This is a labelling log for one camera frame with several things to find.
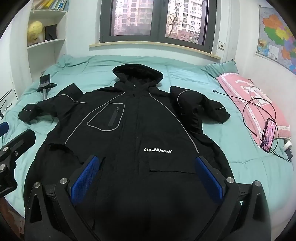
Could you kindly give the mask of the smartphone with pink screen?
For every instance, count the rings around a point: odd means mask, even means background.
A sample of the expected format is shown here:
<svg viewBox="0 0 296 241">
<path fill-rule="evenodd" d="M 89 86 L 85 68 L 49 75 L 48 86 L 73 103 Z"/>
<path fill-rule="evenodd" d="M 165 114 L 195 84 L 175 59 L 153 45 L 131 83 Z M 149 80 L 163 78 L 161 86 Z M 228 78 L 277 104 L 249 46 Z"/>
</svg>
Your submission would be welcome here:
<svg viewBox="0 0 296 241">
<path fill-rule="evenodd" d="M 276 123 L 273 119 L 268 118 L 263 129 L 262 141 L 260 147 L 267 153 L 271 152 L 274 136 L 276 132 Z"/>
</svg>

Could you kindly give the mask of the dark framed window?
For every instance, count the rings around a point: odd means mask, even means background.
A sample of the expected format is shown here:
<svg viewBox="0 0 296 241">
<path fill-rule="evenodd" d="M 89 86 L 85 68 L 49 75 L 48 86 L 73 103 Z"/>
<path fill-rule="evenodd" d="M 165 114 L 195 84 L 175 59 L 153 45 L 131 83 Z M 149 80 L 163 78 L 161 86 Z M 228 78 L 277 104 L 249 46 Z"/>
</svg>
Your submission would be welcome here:
<svg viewBox="0 0 296 241">
<path fill-rule="evenodd" d="M 211 53 L 216 1 L 102 1 L 99 40 L 148 41 Z"/>
</svg>

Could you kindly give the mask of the yellow globe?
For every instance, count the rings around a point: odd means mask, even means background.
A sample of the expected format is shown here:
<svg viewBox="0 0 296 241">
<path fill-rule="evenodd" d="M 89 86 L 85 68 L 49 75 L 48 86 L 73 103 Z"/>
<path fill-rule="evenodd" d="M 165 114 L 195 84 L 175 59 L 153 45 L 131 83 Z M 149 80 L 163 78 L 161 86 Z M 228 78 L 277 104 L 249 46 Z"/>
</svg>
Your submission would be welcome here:
<svg viewBox="0 0 296 241">
<path fill-rule="evenodd" d="M 43 31 L 43 24 L 40 21 L 34 21 L 29 24 L 27 31 L 27 41 L 33 43 L 38 39 L 39 35 Z"/>
</svg>

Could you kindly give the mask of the colourful wall map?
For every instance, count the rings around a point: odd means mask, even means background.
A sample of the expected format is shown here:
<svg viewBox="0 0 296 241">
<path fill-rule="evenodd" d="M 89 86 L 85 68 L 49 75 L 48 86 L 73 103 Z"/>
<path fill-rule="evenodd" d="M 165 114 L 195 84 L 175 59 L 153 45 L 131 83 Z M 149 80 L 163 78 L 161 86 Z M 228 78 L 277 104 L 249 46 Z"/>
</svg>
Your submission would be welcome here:
<svg viewBox="0 0 296 241">
<path fill-rule="evenodd" d="M 259 34 L 256 52 L 295 73 L 295 37 L 274 9 L 259 6 Z"/>
</svg>

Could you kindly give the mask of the black hooded jacket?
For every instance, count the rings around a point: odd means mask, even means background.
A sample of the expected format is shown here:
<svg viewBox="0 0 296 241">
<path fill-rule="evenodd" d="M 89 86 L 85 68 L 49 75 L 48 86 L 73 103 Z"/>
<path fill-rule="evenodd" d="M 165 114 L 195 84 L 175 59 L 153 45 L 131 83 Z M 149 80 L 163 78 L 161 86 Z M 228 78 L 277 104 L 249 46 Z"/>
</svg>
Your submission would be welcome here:
<svg viewBox="0 0 296 241">
<path fill-rule="evenodd" d="M 202 120 L 224 123 L 220 102 L 172 86 L 148 66 L 113 69 L 118 81 L 83 93 L 71 84 L 56 96 L 26 105 L 18 117 L 58 119 L 26 176 L 23 199 L 34 183 L 53 187 L 92 155 L 101 162 L 76 210 L 101 240 L 195 240 L 217 210 L 194 162 L 203 156 L 224 176 L 232 171 L 223 151 L 202 130 Z"/>
</svg>

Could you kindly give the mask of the row of books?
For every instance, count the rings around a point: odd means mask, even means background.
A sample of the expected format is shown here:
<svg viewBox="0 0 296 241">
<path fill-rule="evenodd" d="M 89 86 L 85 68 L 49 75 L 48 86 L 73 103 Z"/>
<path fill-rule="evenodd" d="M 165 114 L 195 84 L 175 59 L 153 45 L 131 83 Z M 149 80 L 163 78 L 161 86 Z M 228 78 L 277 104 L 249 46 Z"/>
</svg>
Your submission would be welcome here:
<svg viewBox="0 0 296 241">
<path fill-rule="evenodd" d="M 42 0 L 33 3 L 32 10 L 67 11 L 69 0 Z"/>
</svg>

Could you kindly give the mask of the pink pillow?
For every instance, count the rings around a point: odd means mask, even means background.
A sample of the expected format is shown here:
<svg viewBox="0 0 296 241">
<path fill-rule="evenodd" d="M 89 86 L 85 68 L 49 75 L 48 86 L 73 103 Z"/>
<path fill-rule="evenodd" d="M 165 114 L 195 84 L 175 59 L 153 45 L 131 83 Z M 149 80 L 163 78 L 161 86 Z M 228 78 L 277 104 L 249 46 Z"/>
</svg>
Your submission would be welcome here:
<svg viewBox="0 0 296 241">
<path fill-rule="evenodd" d="M 271 118 L 277 125 L 274 138 L 289 141 L 290 125 L 283 112 L 261 89 L 250 80 L 236 73 L 224 73 L 217 77 L 223 90 L 232 99 L 243 116 L 252 137 L 260 145 L 266 120 Z"/>
</svg>

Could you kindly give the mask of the teal pillow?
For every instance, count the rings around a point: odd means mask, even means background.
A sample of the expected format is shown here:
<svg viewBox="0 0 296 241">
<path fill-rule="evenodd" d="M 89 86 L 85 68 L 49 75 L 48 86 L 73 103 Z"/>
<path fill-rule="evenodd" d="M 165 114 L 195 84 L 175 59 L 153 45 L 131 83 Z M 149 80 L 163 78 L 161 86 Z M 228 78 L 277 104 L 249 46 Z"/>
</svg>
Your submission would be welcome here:
<svg viewBox="0 0 296 241">
<path fill-rule="evenodd" d="M 201 67 L 201 70 L 213 78 L 216 78 L 224 73 L 238 74 L 238 69 L 236 66 L 236 62 L 234 60 L 227 61 L 224 63 L 208 64 L 208 65 Z"/>
</svg>

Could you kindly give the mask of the black box on shelf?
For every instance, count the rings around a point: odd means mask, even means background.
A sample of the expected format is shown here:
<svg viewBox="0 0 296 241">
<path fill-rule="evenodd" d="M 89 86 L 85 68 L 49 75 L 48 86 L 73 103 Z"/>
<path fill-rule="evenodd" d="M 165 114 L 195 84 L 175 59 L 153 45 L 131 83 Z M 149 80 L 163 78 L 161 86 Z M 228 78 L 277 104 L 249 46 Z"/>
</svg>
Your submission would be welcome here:
<svg viewBox="0 0 296 241">
<path fill-rule="evenodd" d="M 50 25 L 45 27 L 45 41 L 57 39 L 57 25 Z"/>
</svg>

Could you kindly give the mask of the white charger plug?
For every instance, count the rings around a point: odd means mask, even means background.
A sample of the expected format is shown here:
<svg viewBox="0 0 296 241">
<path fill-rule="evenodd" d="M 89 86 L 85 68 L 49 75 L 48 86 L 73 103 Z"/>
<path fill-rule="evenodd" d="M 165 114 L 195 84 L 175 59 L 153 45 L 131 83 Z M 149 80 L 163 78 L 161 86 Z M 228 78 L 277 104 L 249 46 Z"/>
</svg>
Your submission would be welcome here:
<svg viewBox="0 0 296 241">
<path fill-rule="evenodd" d="M 284 146 L 283 146 L 283 150 L 287 154 L 288 160 L 291 161 L 292 158 L 293 158 L 292 142 L 291 141 L 286 141 Z"/>
</svg>

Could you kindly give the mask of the white bookshelf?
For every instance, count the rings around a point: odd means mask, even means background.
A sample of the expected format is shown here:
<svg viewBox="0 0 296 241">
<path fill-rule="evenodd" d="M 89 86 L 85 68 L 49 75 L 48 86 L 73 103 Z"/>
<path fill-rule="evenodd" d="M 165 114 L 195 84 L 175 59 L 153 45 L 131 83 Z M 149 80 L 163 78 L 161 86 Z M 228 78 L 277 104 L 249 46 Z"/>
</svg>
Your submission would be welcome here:
<svg viewBox="0 0 296 241">
<path fill-rule="evenodd" d="M 28 60 L 32 81 L 39 80 L 66 53 L 69 1 L 33 1 L 28 22 Z"/>
</svg>

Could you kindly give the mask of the white wall socket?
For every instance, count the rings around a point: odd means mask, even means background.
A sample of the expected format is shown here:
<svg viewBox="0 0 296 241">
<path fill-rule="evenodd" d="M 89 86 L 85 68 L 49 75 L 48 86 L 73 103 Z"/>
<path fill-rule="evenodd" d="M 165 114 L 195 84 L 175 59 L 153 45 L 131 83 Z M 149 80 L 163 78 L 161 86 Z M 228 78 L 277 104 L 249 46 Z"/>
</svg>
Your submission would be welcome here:
<svg viewBox="0 0 296 241">
<path fill-rule="evenodd" d="M 219 43 L 218 43 L 218 48 L 221 49 L 221 50 L 224 50 L 224 49 L 225 49 L 225 43 L 219 41 Z"/>
</svg>

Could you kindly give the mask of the teal bed quilt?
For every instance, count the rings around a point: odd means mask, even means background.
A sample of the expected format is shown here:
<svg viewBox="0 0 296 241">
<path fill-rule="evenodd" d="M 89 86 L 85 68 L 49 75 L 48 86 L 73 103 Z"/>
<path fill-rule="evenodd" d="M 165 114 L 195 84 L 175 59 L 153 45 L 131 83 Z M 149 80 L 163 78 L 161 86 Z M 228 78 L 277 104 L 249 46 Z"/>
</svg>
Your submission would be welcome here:
<svg viewBox="0 0 296 241">
<path fill-rule="evenodd" d="M 141 57 L 127 56 L 74 58 L 65 55 L 46 71 L 57 84 L 50 91 L 48 98 L 56 96 L 71 84 L 75 84 L 83 93 L 112 87 L 118 81 L 113 69 L 125 64 L 144 65 L 161 72 L 163 79 L 157 85 L 159 90 L 169 92 L 172 86 L 176 86 L 199 92 L 208 99 L 223 104 L 229 113 L 229 119 L 224 123 L 216 123 L 203 118 L 203 133 L 223 151 L 232 171 L 231 178 L 236 183 L 251 184 L 259 181 L 263 187 L 270 214 L 284 207 L 292 189 L 293 165 L 285 158 L 265 152 L 255 143 L 249 129 L 244 125 L 241 112 L 233 101 L 227 96 L 215 93 L 215 90 L 220 88 L 217 79 L 195 65 L 180 61 L 171 62 L 169 59 L 145 60 Z M 28 204 L 23 199 L 23 191 L 29 168 L 48 133 L 58 123 L 58 119 L 51 115 L 39 116 L 31 124 L 19 119 L 19 113 L 26 105 L 40 101 L 43 100 L 37 92 L 37 85 L 34 84 L 4 117 L 9 124 L 9 131 L 1 138 L 1 146 L 26 130 L 34 131 L 36 136 L 35 144 L 17 159 L 16 190 L 5 196 L 8 203 L 20 215 L 25 215 Z"/>
</svg>

